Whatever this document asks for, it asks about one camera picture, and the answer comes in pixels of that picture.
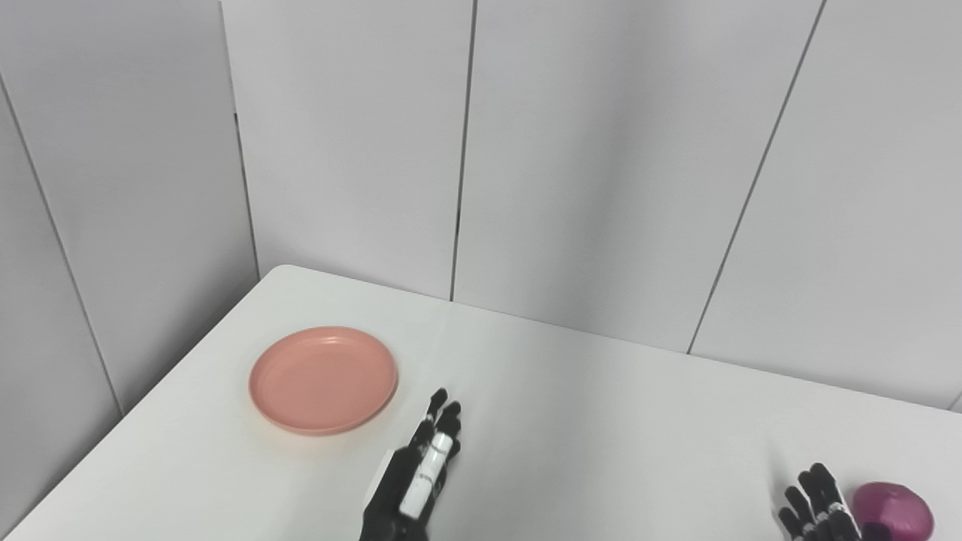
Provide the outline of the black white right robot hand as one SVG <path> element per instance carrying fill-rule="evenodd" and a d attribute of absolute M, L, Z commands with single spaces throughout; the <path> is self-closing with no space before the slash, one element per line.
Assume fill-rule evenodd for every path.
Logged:
<path fill-rule="evenodd" d="M 863 539 L 837 480 L 824 464 L 815 462 L 801 470 L 784 496 L 787 506 L 776 511 L 776 520 L 789 540 Z"/>

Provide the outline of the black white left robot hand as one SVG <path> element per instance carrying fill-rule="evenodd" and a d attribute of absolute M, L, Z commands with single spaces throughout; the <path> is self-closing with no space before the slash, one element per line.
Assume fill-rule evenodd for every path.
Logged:
<path fill-rule="evenodd" d="M 433 393 L 410 441 L 384 457 L 365 501 L 360 540 L 427 540 L 448 467 L 461 451 L 461 404 Z"/>

